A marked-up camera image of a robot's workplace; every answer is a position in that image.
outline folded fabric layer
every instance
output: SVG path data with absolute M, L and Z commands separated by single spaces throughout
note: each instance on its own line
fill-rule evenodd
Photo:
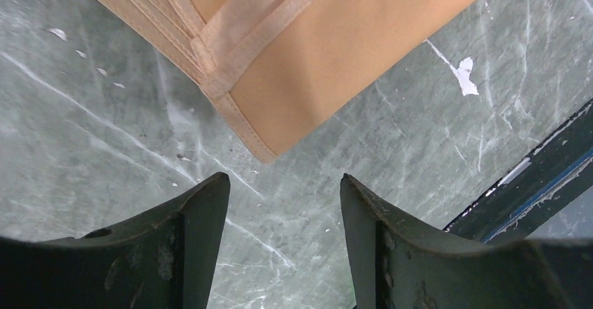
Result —
M 474 0 L 99 0 L 272 162 Z

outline folded fabric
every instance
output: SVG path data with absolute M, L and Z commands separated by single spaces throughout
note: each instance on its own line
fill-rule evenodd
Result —
M 99 0 L 272 162 L 474 0 Z

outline peach-colored fabric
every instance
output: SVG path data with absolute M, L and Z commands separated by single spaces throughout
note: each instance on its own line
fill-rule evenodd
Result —
M 474 0 L 100 0 L 273 161 Z

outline black strip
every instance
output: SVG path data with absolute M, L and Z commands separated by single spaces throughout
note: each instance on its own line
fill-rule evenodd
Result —
M 523 239 L 591 187 L 592 108 L 593 99 L 444 231 L 493 244 Z

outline white paint chip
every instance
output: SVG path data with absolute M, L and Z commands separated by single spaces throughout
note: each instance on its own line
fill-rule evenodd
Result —
M 426 40 L 425 42 L 428 43 L 432 50 L 436 53 L 436 55 L 440 57 L 443 60 L 443 62 L 445 62 L 445 64 L 449 66 L 449 69 L 451 69 L 451 72 L 457 78 L 457 82 L 459 83 L 459 86 L 462 89 L 462 94 L 464 96 L 467 96 L 468 94 L 479 95 L 478 87 L 476 87 L 476 85 L 473 84 L 471 80 L 469 80 L 471 70 L 473 69 L 473 60 L 471 59 L 471 57 L 466 57 L 465 59 L 463 59 L 459 63 L 459 68 L 455 68 L 451 64 L 451 62 L 449 62 L 449 60 L 445 57 L 445 55 L 443 55 L 443 53 L 440 50 L 438 50 L 438 48 L 435 47 L 435 45 L 433 45 L 432 42 L 430 42 L 430 40 Z
M 64 31 L 62 31 L 61 29 L 50 28 L 48 29 L 48 31 L 57 36 L 58 38 L 62 39 L 63 41 L 68 41 L 68 36 L 66 36 L 66 33 L 64 33 Z

